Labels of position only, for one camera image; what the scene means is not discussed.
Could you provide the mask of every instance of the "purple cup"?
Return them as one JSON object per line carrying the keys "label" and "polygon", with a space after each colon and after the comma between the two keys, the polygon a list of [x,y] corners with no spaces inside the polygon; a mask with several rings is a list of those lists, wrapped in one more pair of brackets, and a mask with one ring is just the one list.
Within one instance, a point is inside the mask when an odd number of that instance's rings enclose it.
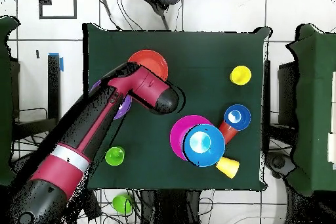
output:
{"label": "purple cup", "polygon": [[102,81],[102,80],[98,80],[98,81],[92,86],[92,88],[91,88],[90,91],[92,91],[95,87],[97,87],[97,86],[100,84],[101,81]]}
{"label": "purple cup", "polygon": [[[98,80],[91,88],[91,91],[100,84],[101,80]],[[114,116],[113,120],[119,119],[124,116],[131,107],[132,97],[127,95],[123,104],[119,107],[117,114]]]}

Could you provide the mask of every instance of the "red plate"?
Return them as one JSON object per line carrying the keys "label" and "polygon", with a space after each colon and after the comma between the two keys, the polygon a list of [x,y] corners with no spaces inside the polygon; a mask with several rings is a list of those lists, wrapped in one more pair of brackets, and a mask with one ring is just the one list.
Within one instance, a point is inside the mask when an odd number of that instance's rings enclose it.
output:
{"label": "red plate", "polygon": [[160,77],[163,81],[168,78],[168,65],[165,59],[153,50],[141,50],[134,53],[129,62],[137,62],[149,69],[156,76]]}

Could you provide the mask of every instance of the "white tile floor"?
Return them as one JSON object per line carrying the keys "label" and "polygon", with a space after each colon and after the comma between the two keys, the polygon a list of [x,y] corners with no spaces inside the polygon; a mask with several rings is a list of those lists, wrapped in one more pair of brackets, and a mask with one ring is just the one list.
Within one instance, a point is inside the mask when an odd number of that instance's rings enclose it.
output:
{"label": "white tile floor", "polygon": [[[52,0],[54,5],[44,6],[45,13],[67,15],[72,12],[69,1]],[[107,0],[112,18],[123,29],[131,29],[122,16],[116,0]],[[55,5],[67,5],[67,10]],[[122,0],[127,14],[145,30],[164,30],[161,18],[151,6],[141,0]],[[171,30],[182,29],[180,2],[170,6],[166,18]],[[21,25],[9,35],[11,55],[21,62],[20,108],[47,107],[47,55],[60,53],[64,58],[61,72],[62,115],[77,100],[82,87],[82,31],[83,22],[92,22],[104,29],[115,29],[98,0],[77,0],[76,20],[40,20],[38,0],[0,0],[0,16],[16,16]],[[271,110],[278,111],[278,77],[280,64],[293,60],[285,45],[293,41],[299,24],[312,23],[325,32],[335,31],[335,0],[184,0],[184,31],[252,32],[260,26],[269,26],[273,34],[268,45],[271,61]],[[35,52],[39,50],[40,58]],[[30,114],[29,120],[43,113]],[[277,114],[271,114],[272,122],[278,122]],[[201,216],[202,224],[282,224],[286,215],[287,197],[284,182],[275,179],[264,169],[268,187],[263,192],[253,191],[203,191],[202,197],[211,197],[215,203],[211,213]],[[120,190],[106,190],[108,200]],[[98,199],[105,202],[104,194]],[[201,200],[199,212],[209,211],[206,198]],[[107,214],[115,214],[109,206]],[[80,224],[88,224],[79,219]],[[108,219],[104,224],[117,224]]]}

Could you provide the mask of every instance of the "table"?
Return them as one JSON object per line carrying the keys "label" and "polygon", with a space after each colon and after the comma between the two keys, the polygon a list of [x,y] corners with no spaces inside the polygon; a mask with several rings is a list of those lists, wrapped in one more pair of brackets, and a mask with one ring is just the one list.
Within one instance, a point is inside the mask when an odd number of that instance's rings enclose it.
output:
{"label": "table", "polygon": [[336,35],[318,32],[310,24],[301,26],[297,33],[297,39],[287,46],[300,72],[296,86],[299,132],[293,152],[297,169],[287,180],[298,193],[310,196],[316,190],[336,191],[336,171],[327,161]]}
{"label": "table", "polygon": [[[186,95],[181,112],[164,116],[154,115],[133,101],[113,142],[125,149],[125,160],[117,167],[103,161],[89,181],[90,189],[264,189],[259,181],[261,91],[263,44],[269,28],[250,34],[109,32],[87,24],[87,31],[89,87],[133,53],[151,49],[163,55],[169,67],[168,80]],[[232,69],[240,64],[252,72],[251,81],[243,87],[229,80]],[[197,114],[218,127],[224,111],[236,103],[248,107],[252,119],[224,153],[240,162],[235,178],[229,179],[215,166],[197,168],[175,156],[169,134],[177,120]],[[118,126],[118,121],[112,124],[97,156],[104,155]]]}
{"label": "table", "polygon": [[12,83],[11,64],[6,39],[11,31],[18,26],[16,19],[4,16],[0,18],[0,83],[1,102],[0,108],[0,185],[9,185],[15,174],[9,167],[12,149]]}

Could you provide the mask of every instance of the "blue bowl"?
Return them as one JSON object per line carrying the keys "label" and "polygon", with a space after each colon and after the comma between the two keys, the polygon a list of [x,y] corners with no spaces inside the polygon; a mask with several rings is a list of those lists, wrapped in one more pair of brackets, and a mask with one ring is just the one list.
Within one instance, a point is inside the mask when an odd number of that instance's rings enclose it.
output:
{"label": "blue bowl", "polygon": [[235,104],[225,111],[224,121],[234,129],[241,131],[249,126],[251,113],[244,105]]}
{"label": "blue bowl", "polygon": [[186,159],[195,166],[212,166],[224,154],[224,137],[213,125],[196,125],[185,134],[182,151]]}

